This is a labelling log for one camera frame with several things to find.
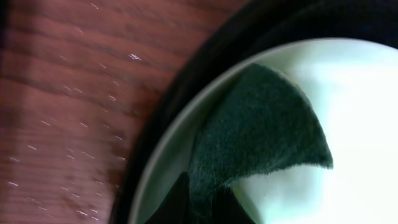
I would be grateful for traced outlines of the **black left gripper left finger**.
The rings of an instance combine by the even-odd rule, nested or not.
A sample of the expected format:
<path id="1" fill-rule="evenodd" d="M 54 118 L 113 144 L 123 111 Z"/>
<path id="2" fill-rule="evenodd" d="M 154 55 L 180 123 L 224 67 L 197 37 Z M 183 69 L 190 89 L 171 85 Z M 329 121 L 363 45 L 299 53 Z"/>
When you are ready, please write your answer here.
<path id="1" fill-rule="evenodd" d="M 189 178 L 182 172 L 154 214 L 145 224 L 188 223 Z"/>

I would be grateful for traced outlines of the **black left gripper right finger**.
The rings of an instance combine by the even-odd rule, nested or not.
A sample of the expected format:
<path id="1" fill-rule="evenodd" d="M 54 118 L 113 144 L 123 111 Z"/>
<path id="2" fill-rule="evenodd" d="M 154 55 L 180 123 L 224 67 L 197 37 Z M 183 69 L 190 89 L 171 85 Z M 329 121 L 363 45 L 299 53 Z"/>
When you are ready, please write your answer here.
<path id="1" fill-rule="evenodd" d="M 230 188 L 217 191 L 214 201 L 214 224 L 254 224 Z"/>

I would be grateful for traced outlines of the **green yellow sponge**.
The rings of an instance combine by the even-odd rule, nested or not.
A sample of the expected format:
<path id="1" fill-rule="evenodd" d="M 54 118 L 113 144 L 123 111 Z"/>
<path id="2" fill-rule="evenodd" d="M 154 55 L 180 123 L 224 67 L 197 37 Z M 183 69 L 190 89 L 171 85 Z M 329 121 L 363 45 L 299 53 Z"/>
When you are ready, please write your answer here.
<path id="1" fill-rule="evenodd" d="M 190 221 L 214 223 L 217 191 L 234 181 L 297 165 L 333 167 L 319 119 L 286 76 L 251 64 L 196 133 L 188 170 Z"/>

